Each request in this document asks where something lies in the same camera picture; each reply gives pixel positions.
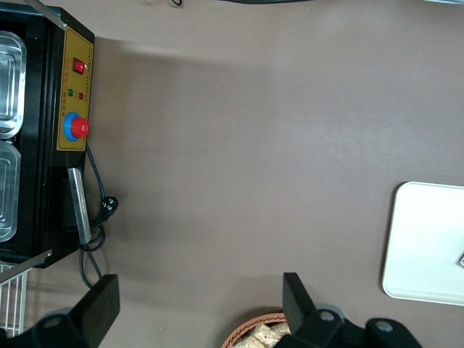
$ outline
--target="wicker basket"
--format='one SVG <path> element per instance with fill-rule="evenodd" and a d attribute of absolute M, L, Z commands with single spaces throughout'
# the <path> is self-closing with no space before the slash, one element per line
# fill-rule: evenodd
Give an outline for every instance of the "wicker basket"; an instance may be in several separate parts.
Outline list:
<path fill-rule="evenodd" d="M 225 340 L 221 348 L 232 348 L 235 346 L 242 337 L 245 337 L 251 330 L 261 324 L 268 326 L 286 323 L 285 315 L 283 313 L 271 313 L 261 315 L 259 317 L 248 320 L 246 323 L 241 324 L 231 335 Z"/>

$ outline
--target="red power switch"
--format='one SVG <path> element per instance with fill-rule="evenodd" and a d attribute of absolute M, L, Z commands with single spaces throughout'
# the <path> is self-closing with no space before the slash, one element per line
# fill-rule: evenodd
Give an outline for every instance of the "red power switch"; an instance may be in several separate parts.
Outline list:
<path fill-rule="evenodd" d="M 74 61 L 72 62 L 72 70 L 75 71 L 77 74 L 82 75 L 86 71 L 86 65 L 79 59 L 74 58 Z"/>

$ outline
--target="white tray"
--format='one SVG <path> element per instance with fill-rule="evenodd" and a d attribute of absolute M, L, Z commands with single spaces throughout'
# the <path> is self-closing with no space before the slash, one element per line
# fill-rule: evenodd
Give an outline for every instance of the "white tray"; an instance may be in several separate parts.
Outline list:
<path fill-rule="evenodd" d="M 405 183 L 397 191 L 383 287 L 398 299 L 464 305 L 464 187 Z"/>

